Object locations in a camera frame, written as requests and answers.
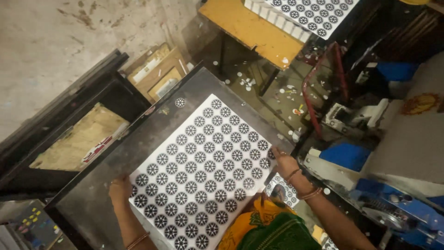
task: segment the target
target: gold bangle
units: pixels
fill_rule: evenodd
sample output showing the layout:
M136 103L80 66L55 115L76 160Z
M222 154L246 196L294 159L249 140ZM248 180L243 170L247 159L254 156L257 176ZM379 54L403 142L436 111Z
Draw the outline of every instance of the gold bangle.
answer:
M311 193L309 193L309 194L307 194L307 195L304 195L304 196L302 196L302 197L298 197L298 196L297 196L297 198L298 198L299 200L308 200L308 199L310 199L310 198L312 198L312 197L318 195L321 191L322 191L322 188L316 188L313 192L311 192Z
M131 250L133 247L135 247L137 244L139 244L142 240L144 240L146 237L148 237L150 235L150 232L142 235L140 238L138 238L137 240L133 241L133 243L131 243L128 247L127 250Z
M284 180L286 180L287 181L287 184L288 185L290 185L290 180L291 180L291 177L293 177L297 172L299 172L301 169L297 169L297 170L294 170L293 172L291 172L291 174L285 179L284 178Z

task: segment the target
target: blue machine part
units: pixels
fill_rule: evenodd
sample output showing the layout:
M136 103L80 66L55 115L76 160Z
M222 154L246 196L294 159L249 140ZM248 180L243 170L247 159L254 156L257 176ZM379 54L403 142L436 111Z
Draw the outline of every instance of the blue machine part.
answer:
M389 211L400 215L409 229L394 230L393 233L406 242L426 249L444 249L444 217L425 203L389 185L369 179L359 179L350 197L357 201L386 204L384 208L388 207Z
M350 143L340 143L321 152L319 158L360 172L371 151Z

